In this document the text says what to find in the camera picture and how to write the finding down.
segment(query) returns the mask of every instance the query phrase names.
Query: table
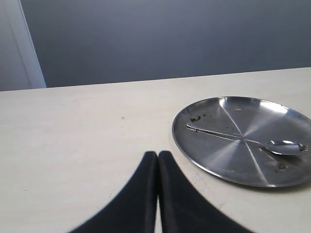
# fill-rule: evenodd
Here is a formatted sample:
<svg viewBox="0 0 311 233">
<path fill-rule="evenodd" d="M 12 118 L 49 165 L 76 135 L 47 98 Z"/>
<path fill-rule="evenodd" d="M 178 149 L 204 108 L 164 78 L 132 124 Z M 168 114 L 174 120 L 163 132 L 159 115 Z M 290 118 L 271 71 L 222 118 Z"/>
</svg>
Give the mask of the table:
<svg viewBox="0 0 311 233">
<path fill-rule="evenodd" d="M 307 232 L 311 183 L 225 182 L 178 150 L 171 127 L 182 108 L 216 96 L 270 100 L 311 117 L 310 78 L 311 68 L 298 68 L 0 92 L 0 232 L 73 229 L 112 200 L 147 150 L 170 150 L 197 190 L 250 230 Z"/>
</svg>

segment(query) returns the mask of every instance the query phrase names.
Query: metal spoon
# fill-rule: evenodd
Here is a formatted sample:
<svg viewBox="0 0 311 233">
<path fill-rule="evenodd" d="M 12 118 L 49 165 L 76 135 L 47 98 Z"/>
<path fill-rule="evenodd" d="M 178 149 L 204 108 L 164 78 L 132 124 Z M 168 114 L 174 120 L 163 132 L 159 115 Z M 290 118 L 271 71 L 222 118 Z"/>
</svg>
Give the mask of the metal spoon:
<svg viewBox="0 0 311 233">
<path fill-rule="evenodd" d="M 229 139 L 238 138 L 238 139 L 242 139 L 242 140 L 245 140 L 248 142 L 256 143 L 256 144 L 259 144 L 260 146 L 264 147 L 266 150 L 268 150 L 274 154 L 297 155 L 297 154 L 301 154 L 303 152 L 306 152 L 309 149 L 308 145 L 303 145 L 303 144 L 300 144 L 298 142 L 291 142 L 291 141 L 287 141 L 287 140 L 283 140 L 283 141 L 271 140 L 271 141 L 267 142 L 266 144 L 263 144 L 263 143 L 260 143 L 257 141 L 245 139 L 241 136 L 235 136 L 235 135 L 231 135 L 231 134 L 216 132 L 213 130 L 203 129 L 199 126 L 194 125 L 193 123 L 187 123 L 187 128 L 191 129 L 191 130 L 195 130 L 195 131 L 213 134 L 213 135 L 220 136 L 223 138 L 229 138 Z"/>
</svg>

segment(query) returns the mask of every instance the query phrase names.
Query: metal plate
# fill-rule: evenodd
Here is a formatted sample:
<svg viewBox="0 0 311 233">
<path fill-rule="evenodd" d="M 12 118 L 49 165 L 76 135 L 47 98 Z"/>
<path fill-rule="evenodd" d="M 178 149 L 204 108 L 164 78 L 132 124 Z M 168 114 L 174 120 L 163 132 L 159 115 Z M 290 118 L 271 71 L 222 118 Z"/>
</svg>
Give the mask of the metal plate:
<svg viewBox="0 0 311 233">
<path fill-rule="evenodd" d="M 200 127 L 241 134 L 254 141 L 289 140 L 311 145 L 311 120 L 293 109 L 247 97 L 201 100 L 176 116 L 173 137 L 192 162 L 228 181 L 257 187 L 285 187 L 311 179 L 311 151 L 275 155 L 244 140 L 189 130 L 186 123 L 190 119 L 196 120 Z"/>
</svg>

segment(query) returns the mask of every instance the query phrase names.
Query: wall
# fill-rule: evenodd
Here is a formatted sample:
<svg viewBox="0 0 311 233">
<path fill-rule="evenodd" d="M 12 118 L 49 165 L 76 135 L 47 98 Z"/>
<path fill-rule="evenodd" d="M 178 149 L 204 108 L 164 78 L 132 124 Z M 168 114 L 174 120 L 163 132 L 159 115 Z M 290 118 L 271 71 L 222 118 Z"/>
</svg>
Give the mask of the wall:
<svg viewBox="0 0 311 233">
<path fill-rule="evenodd" d="M 309 67 L 308 0 L 22 0 L 48 86 Z"/>
<path fill-rule="evenodd" d="M 0 91 L 46 87 L 18 0 L 0 0 Z"/>
</svg>

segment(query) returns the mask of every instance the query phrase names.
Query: stainless steel plate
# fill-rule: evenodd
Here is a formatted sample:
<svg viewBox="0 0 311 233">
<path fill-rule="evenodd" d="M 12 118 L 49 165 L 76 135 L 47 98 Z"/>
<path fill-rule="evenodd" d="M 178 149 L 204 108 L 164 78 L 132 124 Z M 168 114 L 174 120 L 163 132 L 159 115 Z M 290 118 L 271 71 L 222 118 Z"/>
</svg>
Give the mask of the stainless steel plate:
<svg viewBox="0 0 311 233">
<path fill-rule="evenodd" d="M 285 187 L 311 179 L 311 151 L 275 155 L 244 140 L 189 130 L 187 122 L 246 139 L 297 141 L 311 146 L 311 120 L 277 103 L 246 97 L 217 97 L 184 108 L 173 123 L 180 150 L 205 171 L 228 181 Z"/>
</svg>

